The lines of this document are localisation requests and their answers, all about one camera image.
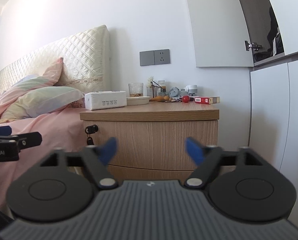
white headboard cover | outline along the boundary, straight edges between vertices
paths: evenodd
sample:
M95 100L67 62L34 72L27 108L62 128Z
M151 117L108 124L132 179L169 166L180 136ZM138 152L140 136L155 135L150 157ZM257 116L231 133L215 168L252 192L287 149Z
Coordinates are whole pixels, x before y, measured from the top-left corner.
M0 93L27 75L44 70L63 57L57 86L84 93L110 90L109 33L106 25L60 39L23 56L0 71Z

nightstand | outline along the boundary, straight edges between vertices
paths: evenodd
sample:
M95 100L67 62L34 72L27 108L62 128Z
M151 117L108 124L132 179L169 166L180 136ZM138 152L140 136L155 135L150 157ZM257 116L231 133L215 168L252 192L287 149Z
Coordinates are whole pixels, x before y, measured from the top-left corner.
M185 152L185 138L216 145L219 109L213 105L159 103L126 106L80 113L84 126L96 124L96 145L109 137L118 140L118 152L108 170L119 181L125 179L179 179L195 169Z

gray switch plate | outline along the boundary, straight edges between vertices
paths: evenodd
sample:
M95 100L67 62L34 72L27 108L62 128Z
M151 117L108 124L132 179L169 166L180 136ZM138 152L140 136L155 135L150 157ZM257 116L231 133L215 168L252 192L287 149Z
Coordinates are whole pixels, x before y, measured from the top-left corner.
M170 64L170 50L160 49L154 51L154 64Z
M141 51L140 52L140 66L154 65L154 51Z

silver screw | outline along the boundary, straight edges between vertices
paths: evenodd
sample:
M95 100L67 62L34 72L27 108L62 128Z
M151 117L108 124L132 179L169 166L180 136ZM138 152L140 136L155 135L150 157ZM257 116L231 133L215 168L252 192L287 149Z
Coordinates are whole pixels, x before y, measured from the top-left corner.
M186 183L188 186L198 187L202 185L203 182L201 179L198 179L198 178L190 178L190 179L187 179Z
M99 183L101 186L111 187L116 183L116 181L112 178L104 178L104 179L100 180Z

white bowl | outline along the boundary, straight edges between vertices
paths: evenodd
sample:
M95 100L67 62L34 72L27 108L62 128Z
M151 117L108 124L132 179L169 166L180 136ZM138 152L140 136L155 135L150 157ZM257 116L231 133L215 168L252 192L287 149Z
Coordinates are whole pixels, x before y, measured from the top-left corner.
M146 105L149 103L150 97L132 97L127 98L127 106Z

